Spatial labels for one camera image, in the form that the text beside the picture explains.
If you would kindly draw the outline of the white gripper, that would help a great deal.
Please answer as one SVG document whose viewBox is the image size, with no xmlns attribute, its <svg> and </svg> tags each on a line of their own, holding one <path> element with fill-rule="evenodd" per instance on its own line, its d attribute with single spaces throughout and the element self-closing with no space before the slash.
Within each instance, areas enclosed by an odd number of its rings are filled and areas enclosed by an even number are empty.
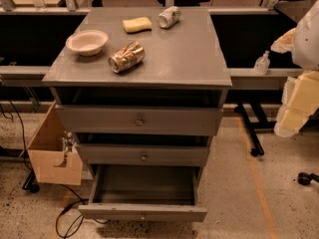
<svg viewBox="0 0 319 239">
<path fill-rule="evenodd" d="M 316 1 L 296 28 L 273 42 L 270 50 L 290 52 L 292 61 L 303 70 L 319 70 L 319 1 Z M 281 137 L 298 133 L 319 109 L 319 72 L 305 71 L 298 78 L 288 77 L 284 85 L 274 132 Z"/>
</svg>

